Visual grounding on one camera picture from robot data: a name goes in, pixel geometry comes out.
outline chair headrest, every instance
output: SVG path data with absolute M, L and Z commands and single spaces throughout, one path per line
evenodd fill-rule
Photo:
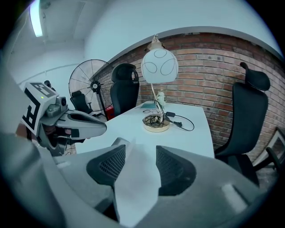
M 245 62 L 241 62 L 240 66 L 245 69 L 245 83 L 259 90 L 267 91 L 270 88 L 270 80 L 268 76 L 253 69 L 249 69 Z
M 121 63 L 117 65 L 112 72 L 112 81 L 132 80 L 132 73 L 134 73 L 135 81 L 138 80 L 138 73 L 135 70 L 135 65 L 130 63 Z
M 79 90 L 79 91 L 76 91 L 76 92 L 73 92 L 73 93 L 71 93 L 71 96 L 74 98 L 74 97 L 78 97 L 79 95 L 81 95 L 82 93 L 81 93 L 81 91 Z

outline ceiling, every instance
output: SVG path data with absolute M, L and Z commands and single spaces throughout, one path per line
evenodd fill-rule
M 36 37 L 29 12 L 11 34 L 12 53 L 50 43 L 82 40 L 94 27 L 110 0 L 41 0 L 42 37 Z

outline red object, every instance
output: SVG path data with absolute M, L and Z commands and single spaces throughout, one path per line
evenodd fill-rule
M 114 108 L 112 106 L 106 108 L 106 113 L 107 113 L 107 116 L 108 116 L 108 119 L 113 119 L 115 117 L 114 115 Z

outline table lamp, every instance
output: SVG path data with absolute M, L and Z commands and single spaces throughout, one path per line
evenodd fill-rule
M 153 37 L 151 44 L 147 48 L 150 51 L 142 59 L 142 75 L 151 84 L 155 105 L 159 109 L 159 114 L 148 115 L 142 121 L 145 129 L 148 131 L 162 132 L 169 128 L 169 121 L 165 119 L 163 109 L 155 95 L 153 83 L 174 81 L 178 74 L 178 62 L 174 54 L 164 49 L 157 35 Z

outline table top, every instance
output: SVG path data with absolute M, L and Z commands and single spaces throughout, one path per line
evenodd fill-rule
M 103 135 L 86 139 L 83 143 L 76 143 L 77 153 L 110 147 L 116 138 L 121 137 L 129 142 L 135 140 L 137 144 L 143 144 L 153 155 L 156 154 L 156 146 L 161 145 L 214 158 L 212 137 L 203 108 L 167 103 L 164 112 L 174 112 L 176 115 L 190 119 L 194 123 L 195 129 L 185 131 L 170 123 L 168 130 L 153 133 L 144 128 L 142 121 L 152 113 L 143 113 L 144 110 L 140 109 L 141 105 L 107 121 L 107 130 Z M 186 129 L 193 129 L 193 125 L 186 119 L 180 117 L 170 119 L 182 122 Z

